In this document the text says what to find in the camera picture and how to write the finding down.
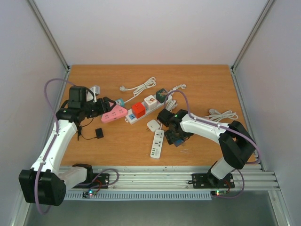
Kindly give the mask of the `pink triangular power strip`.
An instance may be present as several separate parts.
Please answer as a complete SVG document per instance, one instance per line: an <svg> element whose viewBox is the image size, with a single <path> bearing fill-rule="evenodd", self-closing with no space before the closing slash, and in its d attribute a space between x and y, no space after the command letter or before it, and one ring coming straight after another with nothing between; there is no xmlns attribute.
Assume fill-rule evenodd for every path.
<svg viewBox="0 0 301 226"><path fill-rule="evenodd" d="M101 122L109 123L111 121L118 120L125 116L127 116L127 109L120 105L116 105L113 107L113 109L110 112L107 112L102 115Z"/></svg>

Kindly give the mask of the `long white multicolour power strip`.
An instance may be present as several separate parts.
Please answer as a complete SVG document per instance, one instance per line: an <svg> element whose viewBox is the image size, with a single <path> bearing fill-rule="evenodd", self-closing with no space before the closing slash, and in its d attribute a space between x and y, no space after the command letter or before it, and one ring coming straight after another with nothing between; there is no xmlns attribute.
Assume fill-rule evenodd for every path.
<svg viewBox="0 0 301 226"><path fill-rule="evenodd" d="M141 102L136 102L128 110L128 113L125 116L125 121L130 124L138 122L145 116L162 107L167 95L168 93L164 91L160 94L157 93L156 95L149 95Z"/></svg>

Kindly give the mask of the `red cube adapter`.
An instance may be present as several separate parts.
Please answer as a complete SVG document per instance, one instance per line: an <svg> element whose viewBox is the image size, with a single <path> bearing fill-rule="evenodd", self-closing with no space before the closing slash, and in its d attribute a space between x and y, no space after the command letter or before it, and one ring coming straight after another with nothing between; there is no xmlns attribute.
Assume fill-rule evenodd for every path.
<svg viewBox="0 0 301 226"><path fill-rule="evenodd" d="M142 104L142 102L137 102L134 105L131 106L132 114L136 118L141 118L146 113L145 106Z"/></svg>

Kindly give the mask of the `white cube adapter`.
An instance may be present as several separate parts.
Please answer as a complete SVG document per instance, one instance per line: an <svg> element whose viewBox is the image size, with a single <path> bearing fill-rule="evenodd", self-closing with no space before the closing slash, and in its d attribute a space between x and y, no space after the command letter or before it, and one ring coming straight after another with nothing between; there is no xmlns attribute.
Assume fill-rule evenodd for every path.
<svg viewBox="0 0 301 226"><path fill-rule="evenodd" d="M149 95L144 99L144 106L147 110L152 110L157 106L157 99L153 95Z"/></svg>

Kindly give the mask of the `dark green cube adapter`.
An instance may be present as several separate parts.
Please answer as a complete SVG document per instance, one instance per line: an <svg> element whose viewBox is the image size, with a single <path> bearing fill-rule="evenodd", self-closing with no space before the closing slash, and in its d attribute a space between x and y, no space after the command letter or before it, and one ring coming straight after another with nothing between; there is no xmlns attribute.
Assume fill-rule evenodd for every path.
<svg viewBox="0 0 301 226"><path fill-rule="evenodd" d="M168 92L165 89L160 89L156 92L156 99L159 103L164 103Z"/></svg>

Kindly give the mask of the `blue cube adapter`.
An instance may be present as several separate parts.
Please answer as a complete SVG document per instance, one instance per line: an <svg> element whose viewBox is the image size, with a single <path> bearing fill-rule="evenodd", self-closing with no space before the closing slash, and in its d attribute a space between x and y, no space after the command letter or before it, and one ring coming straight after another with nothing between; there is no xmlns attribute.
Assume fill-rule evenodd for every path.
<svg viewBox="0 0 301 226"><path fill-rule="evenodd" d="M179 146L184 146L184 142L185 142L184 140L179 139L177 141L174 141L173 144L175 147L179 147Z"/></svg>

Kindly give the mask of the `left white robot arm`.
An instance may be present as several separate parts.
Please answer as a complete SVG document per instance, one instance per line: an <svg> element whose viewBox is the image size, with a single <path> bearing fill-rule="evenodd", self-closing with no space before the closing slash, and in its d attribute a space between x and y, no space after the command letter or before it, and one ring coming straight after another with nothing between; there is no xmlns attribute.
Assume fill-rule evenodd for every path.
<svg viewBox="0 0 301 226"><path fill-rule="evenodd" d="M59 206L68 190L94 184L91 165L74 164L62 174L59 168L81 122L111 112L116 105L108 97L96 98L96 94L87 87L70 87L69 98L56 112L52 133L39 158L30 169L23 169L19 174L19 183L27 203Z"/></svg>

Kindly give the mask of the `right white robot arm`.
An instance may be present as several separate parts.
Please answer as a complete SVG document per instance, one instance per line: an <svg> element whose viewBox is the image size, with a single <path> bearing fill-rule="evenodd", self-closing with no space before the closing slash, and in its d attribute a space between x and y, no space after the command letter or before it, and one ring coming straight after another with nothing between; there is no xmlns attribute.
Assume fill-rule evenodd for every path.
<svg viewBox="0 0 301 226"><path fill-rule="evenodd" d="M207 173L211 186L219 186L233 170L243 169L257 149L256 143L238 121L219 123L197 117L186 110L171 113L166 109L159 112L157 119L168 128L165 137L170 145L192 135L207 138L220 145L222 158Z"/></svg>

